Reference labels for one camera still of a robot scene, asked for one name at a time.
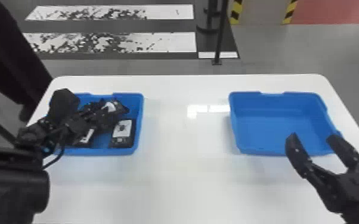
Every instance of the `white table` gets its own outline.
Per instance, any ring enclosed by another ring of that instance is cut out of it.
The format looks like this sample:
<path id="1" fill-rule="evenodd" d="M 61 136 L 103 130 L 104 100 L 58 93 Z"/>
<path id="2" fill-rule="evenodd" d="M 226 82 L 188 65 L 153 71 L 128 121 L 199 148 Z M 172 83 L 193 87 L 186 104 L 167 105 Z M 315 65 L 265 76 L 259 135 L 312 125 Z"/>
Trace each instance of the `white table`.
<path id="1" fill-rule="evenodd" d="M 30 124 L 61 88 L 141 92 L 140 144 L 130 156 L 65 156 L 51 166 L 49 205 L 35 223 L 344 223 L 286 157 L 239 154 L 228 113 L 232 91 L 316 92 L 359 151 L 359 127 L 323 76 L 64 76 L 50 84 Z M 345 171 L 335 155 L 314 161 Z"/>

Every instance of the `empty blue tray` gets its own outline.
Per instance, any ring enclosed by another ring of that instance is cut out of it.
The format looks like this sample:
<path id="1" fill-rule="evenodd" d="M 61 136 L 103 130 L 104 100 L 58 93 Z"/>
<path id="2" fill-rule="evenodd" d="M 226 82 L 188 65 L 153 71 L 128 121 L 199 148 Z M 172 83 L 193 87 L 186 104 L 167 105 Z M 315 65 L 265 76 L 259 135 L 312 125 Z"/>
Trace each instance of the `empty blue tray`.
<path id="1" fill-rule="evenodd" d="M 139 135 L 141 132 L 143 115 L 143 95 L 132 93 L 115 93 L 112 95 L 91 95 L 75 94 L 81 103 L 78 108 L 83 107 L 89 102 L 99 102 L 100 99 L 106 101 L 113 98 L 118 99 L 124 106 L 128 107 L 129 113 L 120 116 L 121 119 L 135 119 L 135 139 L 131 148 L 109 148 L 109 142 L 112 138 L 113 130 L 107 133 L 95 135 L 90 148 L 66 147 L 65 155 L 130 155 L 138 148 Z"/>
<path id="2" fill-rule="evenodd" d="M 295 132 L 309 155 L 325 155 L 333 152 L 326 138 L 341 135 L 323 100 L 314 93 L 232 92 L 229 101 L 241 153 L 285 155 L 285 139 Z"/>

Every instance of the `black electronic device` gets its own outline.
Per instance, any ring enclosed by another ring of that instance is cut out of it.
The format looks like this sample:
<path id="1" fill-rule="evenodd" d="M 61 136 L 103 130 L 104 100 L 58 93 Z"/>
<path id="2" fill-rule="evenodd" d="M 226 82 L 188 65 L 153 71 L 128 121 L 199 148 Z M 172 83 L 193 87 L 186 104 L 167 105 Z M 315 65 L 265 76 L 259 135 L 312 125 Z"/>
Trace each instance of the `black electronic device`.
<path id="1" fill-rule="evenodd" d="M 131 148 L 134 145 L 135 120 L 120 120 L 113 129 L 109 148 Z"/>
<path id="2" fill-rule="evenodd" d="M 286 155 L 297 173 L 313 185 L 328 211 L 341 214 L 347 224 L 358 224 L 359 153 L 338 135 L 330 135 L 327 143 L 348 168 L 346 173 L 335 174 L 314 164 L 295 133 L 286 139 Z"/>

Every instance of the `black cable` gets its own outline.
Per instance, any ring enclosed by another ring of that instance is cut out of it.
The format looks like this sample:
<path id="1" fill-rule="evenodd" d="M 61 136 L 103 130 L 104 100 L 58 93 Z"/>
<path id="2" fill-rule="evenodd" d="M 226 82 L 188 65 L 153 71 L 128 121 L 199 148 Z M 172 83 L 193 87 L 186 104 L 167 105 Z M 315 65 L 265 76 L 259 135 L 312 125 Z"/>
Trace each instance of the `black cable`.
<path id="1" fill-rule="evenodd" d="M 56 156 L 56 158 L 54 158 L 53 160 L 48 162 L 46 165 L 44 165 L 42 167 L 42 169 L 46 169 L 47 167 L 53 165 L 55 162 L 59 161 L 59 159 L 64 155 L 64 152 L 65 152 L 65 149 L 66 149 L 67 133 L 68 133 L 68 130 L 67 130 L 67 128 L 65 128 L 65 129 L 63 129 L 63 132 L 60 135 L 60 140 L 59 140 L 60 153 Z"/>

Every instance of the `white floor marking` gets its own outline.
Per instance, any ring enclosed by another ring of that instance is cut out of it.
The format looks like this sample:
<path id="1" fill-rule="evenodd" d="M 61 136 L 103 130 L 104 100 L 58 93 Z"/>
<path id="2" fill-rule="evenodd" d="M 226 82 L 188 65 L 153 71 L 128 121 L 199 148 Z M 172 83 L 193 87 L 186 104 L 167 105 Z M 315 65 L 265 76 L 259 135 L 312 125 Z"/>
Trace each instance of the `white floor marking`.
<path id="1" fill-rule="evenodd" d="M 40 53 L 196 52 L 195 32 L 173 33 L 24 33 Z"/>
<path id="2" fill-rule="evenodd" d="M 193 5 L 40 5 L 26 20 L 192 20 Z"/>
<path id="3" fill-rule="evenodd" d="M 199 52 L 199 58 L 214 58 L 215 52 Z M 222 51 L 220 52 L 220 58 L 238 58 L 238 53 L 235 51 Z"/>

